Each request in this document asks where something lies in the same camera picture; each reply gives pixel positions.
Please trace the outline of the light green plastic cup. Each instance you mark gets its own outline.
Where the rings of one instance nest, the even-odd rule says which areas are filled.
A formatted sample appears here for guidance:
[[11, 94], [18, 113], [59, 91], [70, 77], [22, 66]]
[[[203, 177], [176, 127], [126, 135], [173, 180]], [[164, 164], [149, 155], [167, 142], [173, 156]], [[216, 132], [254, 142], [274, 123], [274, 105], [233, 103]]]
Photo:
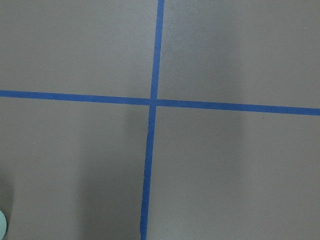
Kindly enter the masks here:
[[0, 240], [3, 240], [7, 232], [7, 219], [5, 214], [0, 210]]

